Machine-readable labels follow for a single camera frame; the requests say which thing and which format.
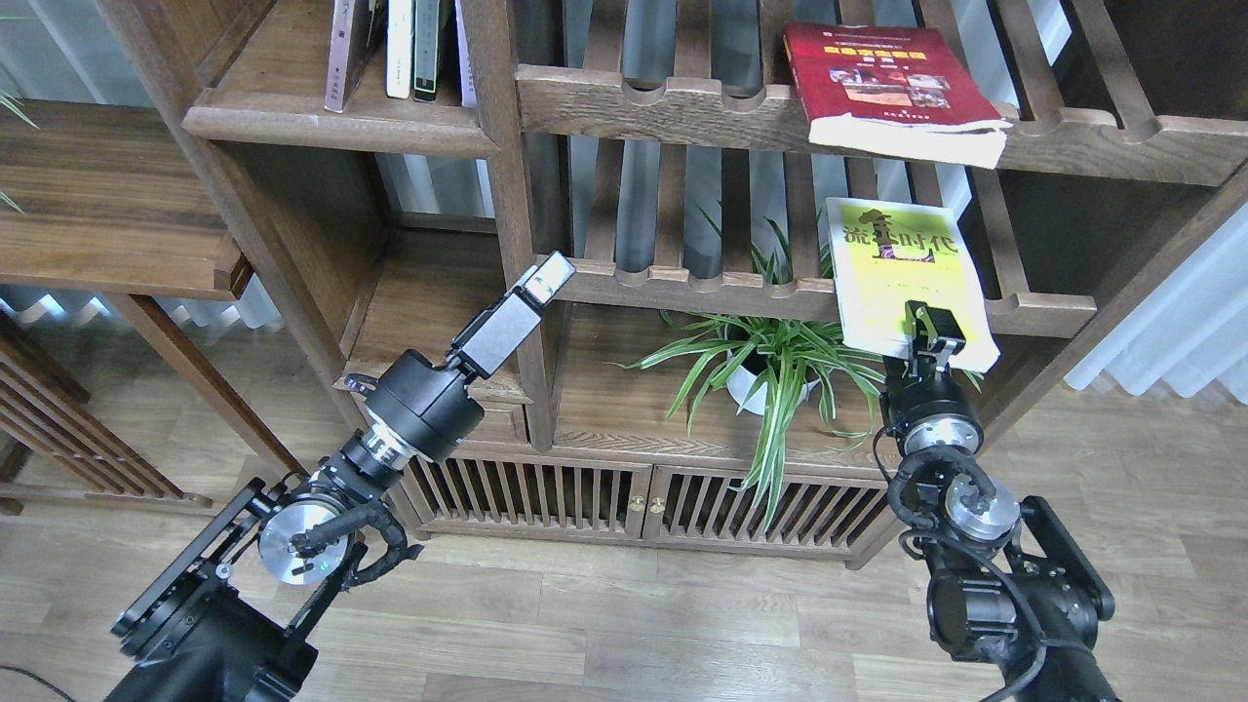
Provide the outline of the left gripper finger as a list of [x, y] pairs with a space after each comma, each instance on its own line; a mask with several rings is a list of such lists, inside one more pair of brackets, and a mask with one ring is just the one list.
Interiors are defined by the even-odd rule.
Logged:
[[520, 277], [517, 289], [529, 305], [549, 305], [577, 269], [564, 254], [552, 252]]

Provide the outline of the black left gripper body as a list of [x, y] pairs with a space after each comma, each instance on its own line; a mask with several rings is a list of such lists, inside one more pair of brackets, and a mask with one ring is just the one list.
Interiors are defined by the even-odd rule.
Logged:
[[434, 366], [409, 350], [379, 378], [348, 373], [346, 385], [366, 397], [371, 418], [363, 448], [383, 465], [403, 465], [416, 453], [431, 461], [449, 457], [485, 417], [468, 385], [495, 373], [533, 332], [543, 311], [539, 294], [507, 292], [456, 335], [444, 365]]

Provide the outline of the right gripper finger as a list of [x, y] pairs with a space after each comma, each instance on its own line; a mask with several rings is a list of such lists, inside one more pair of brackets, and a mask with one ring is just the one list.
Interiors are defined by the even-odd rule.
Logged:
[[909, 299], [906, 302], [906, 321], [909, 321], [909, 335], [914, 342], [930, 342], [932, 339], [932, 320], [929, 306], [919, 299]]

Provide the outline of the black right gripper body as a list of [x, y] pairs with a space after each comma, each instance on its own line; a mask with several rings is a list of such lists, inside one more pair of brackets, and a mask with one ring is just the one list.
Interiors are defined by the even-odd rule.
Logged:
[[911, 341], [909, 360], [885, 358], [885, 391], [879, 397], [885, 431], [896, 437], [901, 456], [950, 445], [977, 453], [983, 427], [970, 396], [951, 377], [948, 362], [966, 337], [948, 309], [929, 307], [930, 342]]

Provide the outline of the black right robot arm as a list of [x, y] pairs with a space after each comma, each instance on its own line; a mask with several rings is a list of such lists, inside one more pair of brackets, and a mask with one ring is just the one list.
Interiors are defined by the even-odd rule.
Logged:
[[978, 466], [982, 426], [950, 373], [966, 345], [953, 312], [909, 301], [905, 324], [909, 358], [886, 360], [881, 397], [901, 456], [887, 498], [900, 545], [927, 565], [931, 640], [995, 665], [993, 701], [1114, 701], [1093, 653], [1109, 587], [1045, 498], [1016, 498]]

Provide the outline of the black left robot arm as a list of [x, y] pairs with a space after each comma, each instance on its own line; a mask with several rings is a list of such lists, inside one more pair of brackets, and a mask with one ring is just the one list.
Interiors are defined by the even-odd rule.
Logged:
[[334, 597], [422, 552], [386, 493], [412, 458], [449, 457], [480, 423], [469, 385], [502, 368], [574, 274], [549, 254], [456, 335], [441, 363], [409, 350], [379, 377], [349, 373], [369, 430], [295, 483], [250, 480], [213, 516], [112, 626], [134, 668], [109, 698], [293, 698]]

